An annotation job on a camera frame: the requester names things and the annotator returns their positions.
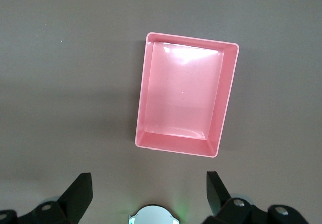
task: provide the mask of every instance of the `pink tray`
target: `pink tray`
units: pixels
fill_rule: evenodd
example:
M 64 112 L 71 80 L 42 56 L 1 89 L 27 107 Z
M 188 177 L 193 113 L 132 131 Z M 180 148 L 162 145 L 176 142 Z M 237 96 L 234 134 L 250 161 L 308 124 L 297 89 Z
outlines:
M 215 157 L 239 46 L 149 33 L 135 144 Z

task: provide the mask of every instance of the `gray table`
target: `gray table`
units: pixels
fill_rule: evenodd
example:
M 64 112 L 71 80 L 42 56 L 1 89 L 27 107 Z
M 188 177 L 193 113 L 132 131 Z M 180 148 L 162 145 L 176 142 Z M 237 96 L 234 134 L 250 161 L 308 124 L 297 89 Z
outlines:
M 134 144 L 148 32 L 236 42 L 219 155 Z M 23 215 L 81 172 L 81 223 L 127 223 L 149 203 L 211 214 L 206 171 L 266 210 L 322 213 L 322 0 L 0 0 L 0 209 Z

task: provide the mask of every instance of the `gray surface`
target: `gray surface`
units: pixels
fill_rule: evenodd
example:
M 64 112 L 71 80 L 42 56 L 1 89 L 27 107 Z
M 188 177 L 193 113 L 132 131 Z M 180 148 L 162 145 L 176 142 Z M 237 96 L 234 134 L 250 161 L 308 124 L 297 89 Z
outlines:
M 322 0 L 0 0 L 0 209 L 23 215 L 80 172 L 81 223 L 142 205 L 210 215 L 206 171 L 266 210 L 322 213 Z M 134 144 L 148 32 L 240 45 L 219 155 Z

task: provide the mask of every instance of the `pink plastic container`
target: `pink plastic container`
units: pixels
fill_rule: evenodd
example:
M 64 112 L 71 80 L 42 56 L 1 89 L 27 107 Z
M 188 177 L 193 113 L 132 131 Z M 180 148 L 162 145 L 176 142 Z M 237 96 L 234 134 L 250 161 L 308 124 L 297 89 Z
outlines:
M 239 46 L 149 33 L 135 144 L 215 157 Z

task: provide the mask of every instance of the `silver bolt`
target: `silver bolt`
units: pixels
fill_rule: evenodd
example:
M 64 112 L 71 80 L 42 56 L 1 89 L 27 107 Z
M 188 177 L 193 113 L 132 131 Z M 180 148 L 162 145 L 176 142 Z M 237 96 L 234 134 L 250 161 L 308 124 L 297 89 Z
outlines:
M 275 210 L 281 215 L 288 215 L 287 210 L 281 206 L 276 207 Z
M 245 204 L 242 200 L 239 200 L 239 199 L 236 199 L 233 201 L 235 203 L 236 206 L 239 206 L 239 207 L 244 207 Z
M 41 210 L 49 210 L 51 208 L 51 205 L 44 205 Z
M 1 214 L 0 215 L 0 220 L 4 220 L 4 219 L 6 219 L 7 218 L 7 214 Z

